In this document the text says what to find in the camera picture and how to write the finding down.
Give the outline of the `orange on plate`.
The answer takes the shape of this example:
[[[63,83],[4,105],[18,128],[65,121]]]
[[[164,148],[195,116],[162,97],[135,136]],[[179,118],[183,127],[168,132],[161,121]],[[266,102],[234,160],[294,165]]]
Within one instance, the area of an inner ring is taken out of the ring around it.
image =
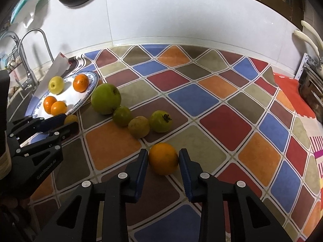
[[[63,101],[56,101],[52,104],[50,111],[52,116],[65,114],[67,112],[67,105]]]
[[[43,101],[43,107],[47,114],[51,114],[51,107],[57,101],[53,96],[48,96]]]
[[[88,86],[89,86],[89,78],[83,73],[78,74],[73,80],[73,88],[77,92],[82,93],[86,91]]]

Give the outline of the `brownish green citrus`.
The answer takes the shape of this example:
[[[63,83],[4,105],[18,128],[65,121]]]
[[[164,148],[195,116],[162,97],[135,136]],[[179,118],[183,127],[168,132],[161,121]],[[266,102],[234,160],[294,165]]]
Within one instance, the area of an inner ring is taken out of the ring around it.
[[[134,138],[144,138],[150,132],[149,121],[144,116],[137,116],[129,122],[128,130]]]

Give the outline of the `tissue pack on wall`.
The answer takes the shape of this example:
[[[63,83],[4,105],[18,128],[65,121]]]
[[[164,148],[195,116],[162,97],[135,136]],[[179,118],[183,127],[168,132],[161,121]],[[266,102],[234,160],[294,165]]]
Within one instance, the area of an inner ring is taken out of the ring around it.
[[[28,28],[33,22],[36,6],[40,0],[20,0],[14,7],[10,18],[10,24],[23,23]]]

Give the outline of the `orange on plate front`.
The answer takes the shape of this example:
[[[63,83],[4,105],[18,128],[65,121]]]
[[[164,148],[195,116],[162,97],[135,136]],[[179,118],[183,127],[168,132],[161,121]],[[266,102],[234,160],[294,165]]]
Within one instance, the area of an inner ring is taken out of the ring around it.
[[[67,112],[67,105],[63,101],[56,101],[52,104],[50,111],[52,116],[65,114]]]

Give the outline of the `yellow apple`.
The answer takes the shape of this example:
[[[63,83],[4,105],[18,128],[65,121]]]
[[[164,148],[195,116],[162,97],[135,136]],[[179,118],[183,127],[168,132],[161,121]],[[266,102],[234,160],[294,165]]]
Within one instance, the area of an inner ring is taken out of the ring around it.
[[[50,79],[49,84],[48,84],[48,90],[54,94],[58,95],[64,90],[64,80],[60,76],[54,76],[53,78]]]

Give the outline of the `small yellow-brown citrus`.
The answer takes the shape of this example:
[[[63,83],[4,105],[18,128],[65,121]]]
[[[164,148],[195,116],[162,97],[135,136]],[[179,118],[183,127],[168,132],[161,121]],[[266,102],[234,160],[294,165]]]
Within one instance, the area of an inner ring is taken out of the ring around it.
[[[64,120],[65,125],[73,122],[78,122],[78,117],[76,115],[68,115]]]

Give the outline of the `green persimmon with calyx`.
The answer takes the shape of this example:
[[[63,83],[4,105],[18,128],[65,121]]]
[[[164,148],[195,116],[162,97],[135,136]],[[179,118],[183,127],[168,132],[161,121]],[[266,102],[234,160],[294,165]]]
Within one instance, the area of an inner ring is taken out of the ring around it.
[[[151,129],[157,133],[168,132],[173,124],[170,114],[163,110],[155,111],[148,120]]]

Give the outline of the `colourful diamond pattern mat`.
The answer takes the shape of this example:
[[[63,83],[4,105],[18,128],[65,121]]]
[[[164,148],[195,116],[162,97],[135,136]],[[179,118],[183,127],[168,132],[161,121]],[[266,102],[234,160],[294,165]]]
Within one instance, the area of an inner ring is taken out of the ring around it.
[[[115,85],[133,116],[170,114],[165,133],[134,138],[90,102],[78,111],[79,133],[64,159],[31,197],[38,229],[85,180],[107,181],[142,148],[164,142],[221,181],[244,181],[293,241],[305,241],[322,215],[322,125],[298,94],[297,80],[267,62],[197,46],[128,45],[71,59],[74,71],[93,71]]]

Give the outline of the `large orange fruit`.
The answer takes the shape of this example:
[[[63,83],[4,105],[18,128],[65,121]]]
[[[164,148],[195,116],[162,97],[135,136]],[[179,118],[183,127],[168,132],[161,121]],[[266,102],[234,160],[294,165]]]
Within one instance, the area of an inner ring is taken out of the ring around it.
[[[157,143],[149,150],[149,165],[158,175],[170,175],[178,168],[176,149],[168,143]]]

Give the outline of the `small green citrus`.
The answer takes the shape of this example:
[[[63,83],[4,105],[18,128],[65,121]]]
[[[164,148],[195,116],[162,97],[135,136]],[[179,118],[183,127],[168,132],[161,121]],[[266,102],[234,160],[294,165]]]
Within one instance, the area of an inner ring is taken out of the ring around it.
[[[126,106],[120,106],[114,111],[112,115],[112,120],[116,125],[120,127],[127,126],[132,118],[133,115],[131,113],[131,110]]]

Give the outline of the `large green apple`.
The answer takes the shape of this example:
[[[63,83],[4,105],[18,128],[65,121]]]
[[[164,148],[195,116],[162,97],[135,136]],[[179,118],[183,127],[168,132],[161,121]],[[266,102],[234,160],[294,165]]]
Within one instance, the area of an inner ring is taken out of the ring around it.
[[[110,115],[120,107],[122,101],[119,90],[109,83],[99,85],[91,95],[92,108],[101,115]]]

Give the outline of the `blue white porcelain plate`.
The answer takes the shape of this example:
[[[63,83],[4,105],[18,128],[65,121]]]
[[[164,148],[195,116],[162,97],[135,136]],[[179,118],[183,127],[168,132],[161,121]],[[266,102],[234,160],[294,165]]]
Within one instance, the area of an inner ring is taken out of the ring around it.
[[[84,74],[89,79],[89,85],[84,92],[75,91],[72,85],[73,80],[78,73],[66,76],[64,78],[65,88],[62,93],[59,95],[54,95],[49,90],[46,90],[41,93],[40,96],[36,96],[37,101],[35,102],[35,105],[31,109],[29,115],[32,115],[33,118],[44,117],[45,119],[48,119],[51,117],[50,114],[46,113],[43,106],[43,102],[48,96],[53,96],[58,101],[65,102],[67,105],[66,115],[74,114],[90,98],[99,82],[99,76],[92,71],[80,72],[79,74]]]

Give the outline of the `orange on plate left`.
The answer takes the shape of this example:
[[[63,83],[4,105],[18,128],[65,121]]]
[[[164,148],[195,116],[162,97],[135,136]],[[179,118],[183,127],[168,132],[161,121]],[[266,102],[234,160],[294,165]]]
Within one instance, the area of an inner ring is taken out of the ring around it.
[[[48,96],[43,101],[43,107],[47,114],[51,114],[51,107],[57,101],[53,96]]]

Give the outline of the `orange on plate top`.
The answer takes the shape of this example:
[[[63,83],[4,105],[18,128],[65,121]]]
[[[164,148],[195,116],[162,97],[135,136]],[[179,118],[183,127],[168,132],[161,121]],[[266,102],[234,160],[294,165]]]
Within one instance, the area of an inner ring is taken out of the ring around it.
[[[86,91],[88,86],[89,86],[89,78],[83,73],[78,74],[73,80],[73,88],[77,92],[82,93]]]

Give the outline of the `cream handled pot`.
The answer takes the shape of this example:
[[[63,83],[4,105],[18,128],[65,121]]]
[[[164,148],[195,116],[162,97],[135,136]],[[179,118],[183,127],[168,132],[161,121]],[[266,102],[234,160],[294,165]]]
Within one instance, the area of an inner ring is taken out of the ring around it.
[[[313,51],[315,52],[316,56],[319,59],[319,62],[322,62],[322,38],[320,37],[320,35],[318,34],[318,32],[316,31],[316,29],[310,25],[308,22],[301,20],[301,25],[302,27],[304,27],[305,29],[307,29],[316,39],[317,43],[315,43],[308,35],[306,35],[304,32],[299,31],[299,30],[294,30],[293,34],[298,37],[300,40],[308,43],[311,48],[313,49]]]

